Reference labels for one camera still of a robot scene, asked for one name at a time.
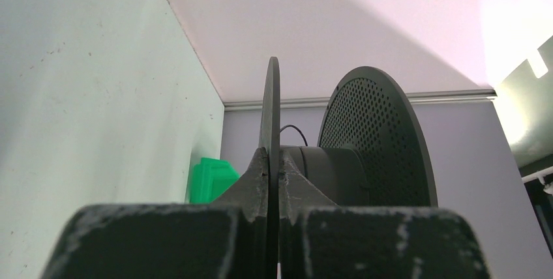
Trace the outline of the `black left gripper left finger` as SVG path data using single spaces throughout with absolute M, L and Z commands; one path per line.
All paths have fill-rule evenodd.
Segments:
M 43 278 L 267 278 L 266 150 L 207 204 L 94 204 L 67 222 Z

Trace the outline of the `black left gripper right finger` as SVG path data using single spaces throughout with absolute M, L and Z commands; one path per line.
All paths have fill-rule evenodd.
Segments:
M 283 278 L 489 278 L 467 221 L 436 207 L 340 207 L 281 154 Z

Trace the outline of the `dark grey cable spool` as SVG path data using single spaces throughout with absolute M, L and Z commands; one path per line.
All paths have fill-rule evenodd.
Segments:
M 346 206 L 435 206 L 436 186 L 420 124 L 405 93 L 384 71 L 360 66 L 338 83 L 327 104 L 316 146 L 280 143 L 280 69 L 269 60 L 259 145 L 266 150 L 266 258 L 277 275 L 281 154 L 334 203 Z

